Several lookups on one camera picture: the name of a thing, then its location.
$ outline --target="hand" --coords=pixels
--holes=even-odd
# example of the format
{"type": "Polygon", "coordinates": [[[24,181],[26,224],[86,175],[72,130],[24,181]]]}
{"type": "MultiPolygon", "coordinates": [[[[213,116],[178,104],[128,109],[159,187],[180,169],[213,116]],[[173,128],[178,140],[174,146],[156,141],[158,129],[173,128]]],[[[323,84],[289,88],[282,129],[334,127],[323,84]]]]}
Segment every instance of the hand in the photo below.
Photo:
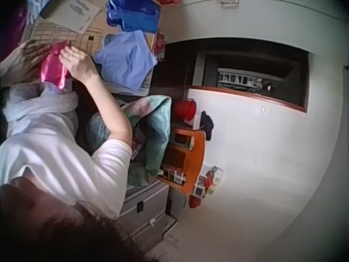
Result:
{"type": "Polygon", "coordinates": [[[66,46],[61,50],[59,60],[84,85],[91,77],[99,76],[90,56],[74,46],[66,46]]]}
{"type": "Polygon", "coordinates": [[[0,63],[1,86],[10,86],[39,76],[38,65],[46,57],[49,49],[50,45],[39,44],[34,39],[17,47],[0,63]]]}

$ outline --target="patterned fabric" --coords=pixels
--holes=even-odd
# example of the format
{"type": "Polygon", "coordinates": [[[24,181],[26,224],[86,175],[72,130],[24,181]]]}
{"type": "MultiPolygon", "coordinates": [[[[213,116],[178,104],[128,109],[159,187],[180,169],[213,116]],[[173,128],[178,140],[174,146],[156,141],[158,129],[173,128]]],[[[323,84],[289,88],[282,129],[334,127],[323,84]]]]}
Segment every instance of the patterned fabric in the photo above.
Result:
{"type": "MultiPolygon", "coordinates": [[[[133,141],[137,141],[142,147],[130,165],[128,184],[146,186],[148,178],[160,172],[160,165],[169,142],[171,98],[167,96],[144,97],[125,104],[122,109],[132,125],[133,141]]],[[[93,152],[108,139],[110,132],[100,113],[95,114],[88,122],[86,135],[93,152]]]]}

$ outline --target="folded clothes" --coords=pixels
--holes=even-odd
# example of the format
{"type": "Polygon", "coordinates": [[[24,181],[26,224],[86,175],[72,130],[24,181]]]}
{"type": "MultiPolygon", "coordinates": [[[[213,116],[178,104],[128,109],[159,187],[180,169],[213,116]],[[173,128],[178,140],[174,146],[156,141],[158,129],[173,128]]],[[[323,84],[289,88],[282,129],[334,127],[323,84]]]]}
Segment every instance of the folded clothes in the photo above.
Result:
{"type": "Polygon", "coordinates": [[[107,35],[103,48],[94,54],[93,59],[102,65],[103,80],[131,90],[141,88],[147,74],[158,62],[140,30],[107,35]]]}
{"type": "Polygon", "coordinates": [[[160,6],[153,0],[109,0],[107,2],[107,23],[120,25],[123,31],[142,30],[156,33],[160,19],[160,6]]]}
{"type": "Polygon", "coordinates": [[[67,69],[59,60],[59,54],[68,43],[66,41],[57,43],[49,50],[49,54],[41,64],[41,81],[50,82],[59,89],[64,88],[67,69]]]}

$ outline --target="drawer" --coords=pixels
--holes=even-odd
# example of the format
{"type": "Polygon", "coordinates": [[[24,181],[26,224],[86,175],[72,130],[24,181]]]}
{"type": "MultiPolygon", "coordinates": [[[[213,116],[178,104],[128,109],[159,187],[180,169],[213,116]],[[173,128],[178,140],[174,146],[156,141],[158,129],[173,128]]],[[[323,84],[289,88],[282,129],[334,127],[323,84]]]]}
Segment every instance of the drawer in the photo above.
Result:
{"type": "Polygon", "coordinates": [[[128,197],[118,218],[122,231],[130,236],[148,225],[157,215],[165,213],[168,194],[169,186],[157,181],[128,197]],[[142,209],[141,212],[137,210],[137,206],[142,209]]]}
{"type": "Polygon", "coordinates": [[[170,223],[173,223],[173,220],[163,213],[157,217],[154,226],[148,224],[132,236],[132,240],[138,245],[141,251],[148,252],[163,240],[164,231],[170,223]]]}

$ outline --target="person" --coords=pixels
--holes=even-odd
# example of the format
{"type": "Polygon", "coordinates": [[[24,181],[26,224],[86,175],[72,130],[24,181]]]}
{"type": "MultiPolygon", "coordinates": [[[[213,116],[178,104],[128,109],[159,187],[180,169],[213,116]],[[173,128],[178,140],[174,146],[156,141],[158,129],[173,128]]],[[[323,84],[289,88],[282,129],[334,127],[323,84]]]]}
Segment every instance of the person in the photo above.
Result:
{"type": "MultiPolygon", "coordinates": [[[[1,86],[11,86],[4,112],[9,104],[37,104],[42,97],[71,93],[71,81],[63,91],[50,83],[15,84],[36,74],[49,48],[27,41],[0,63],[1,86]]],[[[59,59],[85,85],[111,134],[90,156],[75,142],[71,112],[30,112],[9,121],[0,146],[1,256],[12,261],[156,261],[115,224],[127,187],[130,123],[87,54],[67,46],[59,59]]]]}

